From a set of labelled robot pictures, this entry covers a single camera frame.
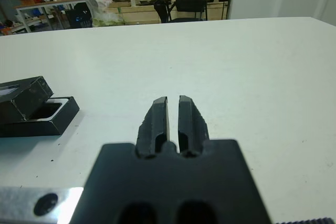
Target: black office chair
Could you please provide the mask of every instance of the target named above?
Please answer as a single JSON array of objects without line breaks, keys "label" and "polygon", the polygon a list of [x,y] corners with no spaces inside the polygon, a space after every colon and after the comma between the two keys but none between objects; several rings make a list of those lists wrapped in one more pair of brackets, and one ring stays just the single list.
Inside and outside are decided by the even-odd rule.
[{"label": "black office chair", "polygon": [[167,3],[165,0],[157,0],[154,3],[154,9],[158,13],[161,23],[168,23],[169,18],[172,20],[169,13],[169,3]]},{"label": "black office chair", "polygon": [[91,13],[85,13],[82,10],[66,10],[67,18],[69,20],[70,28],[88,28],[92,27]]},{"label": "black office chair", "polygon": [[[199,18],[171,18],[171,10],[176,6],[178,12],[193,12],[200,13]],[[207,20],[207,0],[176,0],[174,4],[169,7],[165,0],[157,0],[154,4],[154,8],[157,11],[161,22],[192,22],[192,21],[201,21],[202,13],[205,11],[205,20]]]}]

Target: white tabletop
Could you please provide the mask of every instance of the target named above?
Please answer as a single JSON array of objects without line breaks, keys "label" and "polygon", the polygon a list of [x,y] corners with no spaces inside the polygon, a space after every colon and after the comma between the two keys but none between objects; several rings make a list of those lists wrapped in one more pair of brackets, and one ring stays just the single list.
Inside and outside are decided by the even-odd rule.
[{"label": "white tabletop", "polygon": [[1,37],[0,82],[43,75],[81,110],[63,136],[0,139],[0,186],[83,186],[101,145],[135,143],[164,95],[177,142],[184,94],[211,138],[239,141],[273,222],[336,218],[335,38],[312,18]]}]

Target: black box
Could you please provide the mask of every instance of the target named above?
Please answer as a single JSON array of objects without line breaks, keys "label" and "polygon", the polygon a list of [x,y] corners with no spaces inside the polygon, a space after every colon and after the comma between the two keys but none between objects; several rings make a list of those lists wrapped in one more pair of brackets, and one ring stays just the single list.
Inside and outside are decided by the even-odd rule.
[{"label": "black box", "polygon": [[52,94],[42,76],[0,83],[0,124],[29,120]]},{"label": "black box", "polygon": [[78,111],[73,97],[50,98],[28,121],[0,124],[0,137],[62,135]]}]

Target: desk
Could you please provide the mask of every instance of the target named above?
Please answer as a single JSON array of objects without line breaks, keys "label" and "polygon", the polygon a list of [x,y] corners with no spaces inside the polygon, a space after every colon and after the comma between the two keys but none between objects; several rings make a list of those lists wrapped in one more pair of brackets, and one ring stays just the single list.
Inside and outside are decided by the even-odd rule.
[{"label": "desk", "polygon": [[[29,25],[26,23],[25,17],[22,14],[23,10],[29,10],[29,9],[34,9],[34,8],[41,8],[42,11],[43,11],[43,14],[47,18],[48,25],[52,28],[52,26],[50,24],[50,21],[48,19],[48,15],[46,13],[45,7],[48,7],[48,6],[58,6],[58,5],[67,5],[67,4],[78,4],[78,3],[84,3],[84,2],[85,2],[85,0],[59,0],[59,1],[44,2],[44,3],[36,3],[36,4],[33,4],[33,5],[20,5],[20,6],[16,6],[15,9],[17,10],[18,15],[21,16],[21,18],[23,20],[23,25],[25,26],[27,32],[30,33],[31,30],[29,28]],[[61,23],[58,15],[56,15],[56,17],[57,17],[57,19],[58,19],[58,21],[59,21],[59,23],[61,24],[61,27],[62,27],[62,23]]]},{"label": "desk", "polygon": [[185,94],[210,138],[238,140],[274,223],[336,218],[335,37],[312,18],[0,37],[1,82],[43,75],[81,108],[60,137],[0,139],[0,186],[83,186],[102,144],[135,143],[163,95],[177,143]]}]

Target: metal plate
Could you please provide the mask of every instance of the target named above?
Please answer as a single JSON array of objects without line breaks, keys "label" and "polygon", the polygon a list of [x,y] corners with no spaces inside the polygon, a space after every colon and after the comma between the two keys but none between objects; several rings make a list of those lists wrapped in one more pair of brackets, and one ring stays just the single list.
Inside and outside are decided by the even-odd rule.
[{"label": "metal plate", "polygon": [[[0,223],[68,224],[82,191],[82,187],[66,189],[0,187]],[[45,215],[37,216],[34,208],[39,199],[46,195],[54,197],[57,195],[57,202],[54,199],[56,203],[54,208]]]}]

